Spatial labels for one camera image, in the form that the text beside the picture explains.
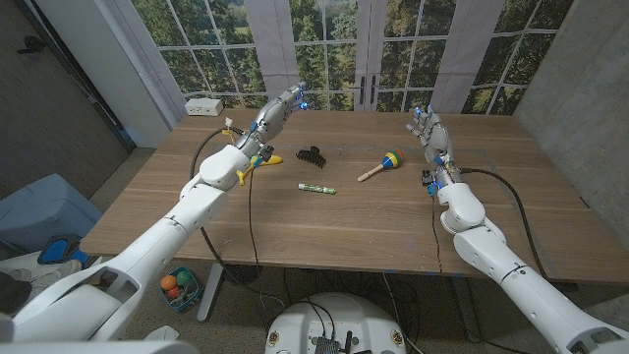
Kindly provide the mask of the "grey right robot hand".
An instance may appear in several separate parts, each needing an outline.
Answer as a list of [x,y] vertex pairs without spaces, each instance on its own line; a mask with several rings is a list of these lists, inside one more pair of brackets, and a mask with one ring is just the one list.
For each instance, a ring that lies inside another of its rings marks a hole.
[[430,105],[426,110],[416,107],[413,119],[415,125],[407,124],[406,128],[424,150],[429,169],[422,172],[422,183],[428,187],[429,193],[435,195],[447,185],[461,183],[450,136],[439,114]]

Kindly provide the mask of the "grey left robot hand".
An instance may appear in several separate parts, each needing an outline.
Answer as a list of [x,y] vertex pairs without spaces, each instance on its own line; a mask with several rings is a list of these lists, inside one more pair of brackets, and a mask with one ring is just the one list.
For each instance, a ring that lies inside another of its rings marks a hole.
[[257,114],[250,130],[241,136],[236,148],[247,157],[258,154],[283,130],[291,114],[304,103],[304,82],[298,82],[270,100]]

